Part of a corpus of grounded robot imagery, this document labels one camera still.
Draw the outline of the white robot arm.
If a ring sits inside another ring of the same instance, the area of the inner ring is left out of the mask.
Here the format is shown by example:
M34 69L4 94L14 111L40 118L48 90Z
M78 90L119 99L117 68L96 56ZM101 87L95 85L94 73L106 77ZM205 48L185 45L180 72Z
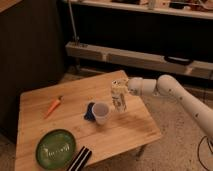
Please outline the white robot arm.
M135 96L159 94L174 97L213 142L213 109L189 93L174 77L161 75L158 79L131 78L127 87Z

